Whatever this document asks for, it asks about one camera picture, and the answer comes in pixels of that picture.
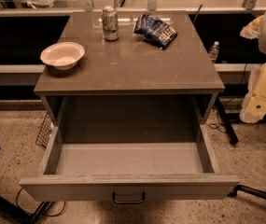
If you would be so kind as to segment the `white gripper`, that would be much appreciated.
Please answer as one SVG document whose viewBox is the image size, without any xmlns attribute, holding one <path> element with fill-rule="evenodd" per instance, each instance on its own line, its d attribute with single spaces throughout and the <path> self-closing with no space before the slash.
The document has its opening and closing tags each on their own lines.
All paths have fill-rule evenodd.
<svg viewBox="0 0 266 224">
<path fill-rule="evenodd" d="M 240 32 L 247 39 L 259 37 L 263 16 L 258 16 Z M 242 103 L 240 119 L 245 123 L 256 123 L 266 115 L 266 63 L 254 65 L 248 80 L 248 93 Z"/>
</svg>

